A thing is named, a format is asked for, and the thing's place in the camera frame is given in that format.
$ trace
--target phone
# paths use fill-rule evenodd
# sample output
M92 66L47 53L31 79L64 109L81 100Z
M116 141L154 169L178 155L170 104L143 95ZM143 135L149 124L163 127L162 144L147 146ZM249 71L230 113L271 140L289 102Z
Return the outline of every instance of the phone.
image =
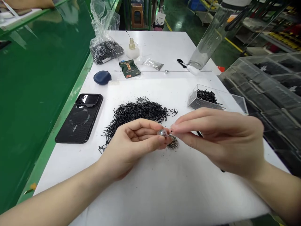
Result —
M55 142L79 144L87 142L102 102L101 94L80 94L55 137Z

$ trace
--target plastic bag of black parts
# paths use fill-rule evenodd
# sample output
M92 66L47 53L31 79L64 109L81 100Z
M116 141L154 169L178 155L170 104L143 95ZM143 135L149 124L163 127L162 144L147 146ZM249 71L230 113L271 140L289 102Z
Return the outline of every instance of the plastic bag of black parts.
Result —
M91 0L92 26L95 38L90 41L90 51L96 64L103 64L114 58L113 50L122 53L123 48L109 35L109 30L118 30L120 15L106 8L104 0Z

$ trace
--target green snack packet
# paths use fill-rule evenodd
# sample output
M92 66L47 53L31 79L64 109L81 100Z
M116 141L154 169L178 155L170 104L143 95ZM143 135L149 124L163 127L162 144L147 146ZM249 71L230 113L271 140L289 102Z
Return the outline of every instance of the green snack packet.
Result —
M125 78L131 78L141 74L141 71L139 71L134 63L134 60L120 62L119 66L121 67Z

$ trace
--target stool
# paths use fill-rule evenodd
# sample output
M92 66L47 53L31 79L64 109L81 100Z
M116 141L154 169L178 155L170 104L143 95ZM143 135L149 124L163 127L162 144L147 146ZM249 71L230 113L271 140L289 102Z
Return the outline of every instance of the stool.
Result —
M143 7L141 3L132 3L132 28L143 28Z

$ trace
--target white shopping bag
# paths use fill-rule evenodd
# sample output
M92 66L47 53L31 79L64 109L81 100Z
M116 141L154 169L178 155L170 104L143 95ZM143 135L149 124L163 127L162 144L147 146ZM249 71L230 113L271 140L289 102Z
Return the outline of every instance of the white shopping bag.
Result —
M165 9L165 7L163 8L163 6L161 6L160 11L157 13L156 20L155 20L156 25L163 25L164 24L164 20L165 20L165 16L166 16L164 14L164 9Z

